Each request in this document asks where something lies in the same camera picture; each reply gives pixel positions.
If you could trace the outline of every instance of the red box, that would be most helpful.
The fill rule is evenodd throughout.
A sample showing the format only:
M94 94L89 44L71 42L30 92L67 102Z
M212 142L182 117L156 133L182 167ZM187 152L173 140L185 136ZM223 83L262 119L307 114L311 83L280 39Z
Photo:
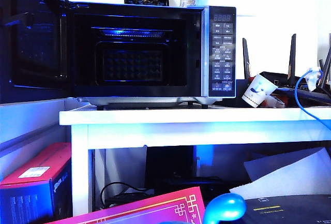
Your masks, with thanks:
M111 220L110 223L116 221L121 224L158 224L162 221L202 224L204 211L200 188L193 187L55 221L52 224L94 224L107 220Z
M0 223L72 216L71 143L53 143L0 182Z

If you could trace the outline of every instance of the white table leg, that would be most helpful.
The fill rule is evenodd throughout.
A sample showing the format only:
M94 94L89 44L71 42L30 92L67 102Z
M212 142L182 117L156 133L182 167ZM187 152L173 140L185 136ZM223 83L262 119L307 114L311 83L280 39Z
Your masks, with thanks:
M95 150L95 204L96 206L102 207L100 202L100 192L106 185L105 181L106 171L106 150L96 149ZM102 196L102 200L107 198L107 191L105 190Z
M88 150L88 126L71 126L73 215L92 211L92 166Z

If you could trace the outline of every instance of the white wall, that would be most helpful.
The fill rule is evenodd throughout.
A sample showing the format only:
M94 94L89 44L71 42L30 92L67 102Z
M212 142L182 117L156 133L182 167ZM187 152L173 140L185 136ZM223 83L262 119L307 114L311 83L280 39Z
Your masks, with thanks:
M328 53L329 34L331 33L331 8L329 7L331 0L319 0L318 5L318 59L325 58Z
M179 1L170 0L170 6L179 6ZM296 75L301 76L309 67L317 65L318 41L322 41L319 37L329 32L322 27L326 21L318 17L318 9L322 9L321 5L327 8L327 0L209 0L208 4L237 8L237 78L243 78L243 37L248 41L252 75L261 71L287 73L294 33L297 33Z
M0 104L0 181L48 145L69 142L70 127L59 126L58 113L81 105L76 99Z

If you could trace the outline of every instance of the microwave oven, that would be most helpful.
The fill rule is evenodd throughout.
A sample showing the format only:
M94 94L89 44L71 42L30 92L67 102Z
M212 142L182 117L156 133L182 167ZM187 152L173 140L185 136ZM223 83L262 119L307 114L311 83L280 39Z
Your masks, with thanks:
M234 7L2 0L1 103L206 106L235 97Z

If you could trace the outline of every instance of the white table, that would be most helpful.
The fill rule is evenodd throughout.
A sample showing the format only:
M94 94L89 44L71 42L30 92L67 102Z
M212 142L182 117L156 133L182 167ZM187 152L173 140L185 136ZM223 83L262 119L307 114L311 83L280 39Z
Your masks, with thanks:
M331 126L331 108L309 108ZM73 215L92 211L91 150L200 144L331 140L331 131L299 108L103 110L59 113L71 125Z

